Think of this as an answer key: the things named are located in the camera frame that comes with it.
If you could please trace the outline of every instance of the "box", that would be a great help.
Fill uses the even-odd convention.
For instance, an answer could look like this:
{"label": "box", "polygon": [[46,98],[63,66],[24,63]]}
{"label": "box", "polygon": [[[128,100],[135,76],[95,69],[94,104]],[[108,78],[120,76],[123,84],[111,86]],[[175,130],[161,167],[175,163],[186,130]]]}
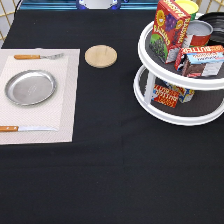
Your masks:
{"label": "box", "polygon": [[211,52],[224,52],[222,45],[206,46],[206,47],[192,47],[192,48],[181,48],[177,55],[174,67],[177,71],[181,71],[184,67],[187,54],[190,53],[211,53]]}
{"label": "box", "polygon": [[176,60],[190,19],[173,0],[159,1],[149,47],[164,63]]}
{"label": "box", "polygon": [[224,61],[223,53],[187,54],[182,75],[187,77],[217,75]]}
{"label": "box", "polygon": [[176,107],[178,97],[178,92],[155,84],[152,100],[174,108]]}
{"label": "box", "polygon": [[186,88],[183,88],[183,87],[175,86],[175,85],[172,85],[172,84],[170,84],[166,81],[163,81],[163,82],[167,85],[167,87],[169,89],[172,89],[172,90],[179,93],[179,101],[181,103],[186,103],[186,102],[191,101],[191,99],[194,96],[195,91],[192,90],[192,89],[186,89]]}

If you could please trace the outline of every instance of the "wooden coaster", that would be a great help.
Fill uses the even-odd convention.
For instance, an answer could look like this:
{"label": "wooden coaster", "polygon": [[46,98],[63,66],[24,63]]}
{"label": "wooden coaster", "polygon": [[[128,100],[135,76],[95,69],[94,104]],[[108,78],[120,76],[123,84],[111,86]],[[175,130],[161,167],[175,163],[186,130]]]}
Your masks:
{"label": "wooden coaster", "polygon": [[105,45],[93,46],[86,51],[85,59],[93,67],[106,68],[115,63],[117,52]]}

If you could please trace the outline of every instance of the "orange handle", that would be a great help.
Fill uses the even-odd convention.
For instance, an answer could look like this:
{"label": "orange handle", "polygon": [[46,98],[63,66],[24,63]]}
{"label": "orange handle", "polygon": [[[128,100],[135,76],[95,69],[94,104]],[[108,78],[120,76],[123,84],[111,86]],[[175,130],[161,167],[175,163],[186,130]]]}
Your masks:
{"label": "orange handle", "polygon": [[40,59],[40,55],[15,55],[14,58],[17,60]]}
{"label": "orange handle", "polygon": [[0,126],[0,132],[14,132],[18,131],[18,126]]}

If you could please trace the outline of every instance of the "food can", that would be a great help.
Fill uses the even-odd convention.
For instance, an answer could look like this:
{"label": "food can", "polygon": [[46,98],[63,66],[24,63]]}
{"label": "food can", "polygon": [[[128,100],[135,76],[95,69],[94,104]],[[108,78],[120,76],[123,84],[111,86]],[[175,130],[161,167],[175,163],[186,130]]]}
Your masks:
{"label": "food can", "polygon": [[198,5],[190,0],[176,0],[175,1],[181,8],[183,8],[188,14],[191,15],[191,21],[195,19],[198,12]]}
{"label": "food can", "polygon": [[200,20],[191,21],[182,48],[206,46],[212,32],[213,28],[210,24]]}

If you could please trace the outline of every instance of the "silver plate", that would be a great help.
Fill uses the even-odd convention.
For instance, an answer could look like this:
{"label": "silver plate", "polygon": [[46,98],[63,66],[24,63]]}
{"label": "silver plate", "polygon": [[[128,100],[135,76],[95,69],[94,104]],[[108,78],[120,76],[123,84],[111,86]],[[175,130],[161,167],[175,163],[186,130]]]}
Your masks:
{"label": "silver plate", "polygon": [[56,89],[55,78],[43,70],[29,70],[12,77],[5,87],[6,96],[19,105],[33,105],[49,98]]}

